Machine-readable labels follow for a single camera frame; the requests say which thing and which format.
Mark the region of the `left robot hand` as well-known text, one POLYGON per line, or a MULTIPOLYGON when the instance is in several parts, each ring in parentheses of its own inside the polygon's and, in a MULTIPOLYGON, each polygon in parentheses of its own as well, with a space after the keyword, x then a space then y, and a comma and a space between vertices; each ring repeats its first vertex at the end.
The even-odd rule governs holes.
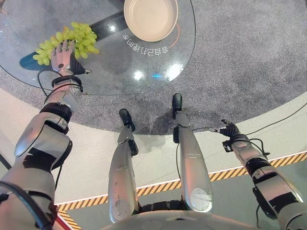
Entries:
POLYGON ((89 74, 92 71, 85 69, 75 57, 75 42, 64 40, 51 52, 51 67, 61 76, 89 74))

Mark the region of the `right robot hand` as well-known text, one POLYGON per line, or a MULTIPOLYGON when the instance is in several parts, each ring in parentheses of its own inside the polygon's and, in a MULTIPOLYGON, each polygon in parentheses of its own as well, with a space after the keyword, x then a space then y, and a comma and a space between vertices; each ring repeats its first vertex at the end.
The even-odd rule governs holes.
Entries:
POLYGON ((226 119, 222 119, 221 122, 225 124, 225 127, 222 128, 214 128, 214 132, 222 134, 226 137, 232 138, 234 136, 240 135, 240 131, 238 127, 231 121, 226 119))

